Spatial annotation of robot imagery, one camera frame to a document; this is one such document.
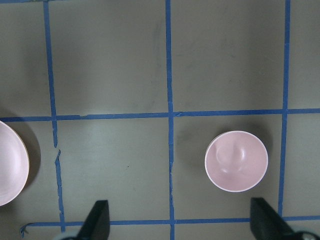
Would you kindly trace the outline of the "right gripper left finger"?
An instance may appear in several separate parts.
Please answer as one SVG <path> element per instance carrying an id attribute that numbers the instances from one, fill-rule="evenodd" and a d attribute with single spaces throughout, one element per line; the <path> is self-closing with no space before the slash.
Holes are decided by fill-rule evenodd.
<path id="1" fill-rule="evenodd" d="M 77 240 L 107 240 L 110 235 L 108 200 L 97 200 L 84 221 Z"/>

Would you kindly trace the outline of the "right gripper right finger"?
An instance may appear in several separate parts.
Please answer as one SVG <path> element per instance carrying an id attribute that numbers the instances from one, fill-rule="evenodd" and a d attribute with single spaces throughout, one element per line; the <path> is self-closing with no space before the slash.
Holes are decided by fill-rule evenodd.
<path id="1" fill-rule="evenodd" d="M 289 240 L 293 229 L 262 197 L 250 200 L 250 230 L 256 240 Z"/>

